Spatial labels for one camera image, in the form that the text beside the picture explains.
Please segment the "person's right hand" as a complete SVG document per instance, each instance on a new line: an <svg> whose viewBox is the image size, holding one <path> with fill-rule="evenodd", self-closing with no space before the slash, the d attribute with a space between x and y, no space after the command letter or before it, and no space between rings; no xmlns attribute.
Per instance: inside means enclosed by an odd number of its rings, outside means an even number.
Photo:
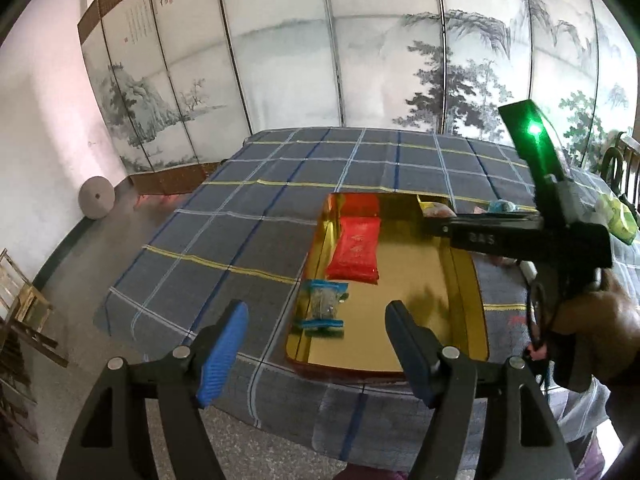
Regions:
<svg viewBox="0 0 640 480"><path fill-rule="evenodd" d="M631 382L639 355L639 307L612 270L602 271L600 289L564 302L546 342L531 344L528 352L535 361L549 359L557 366L569 366L576 359L560 347L569 340L584 346L588 374L606 388Z"/></svg>

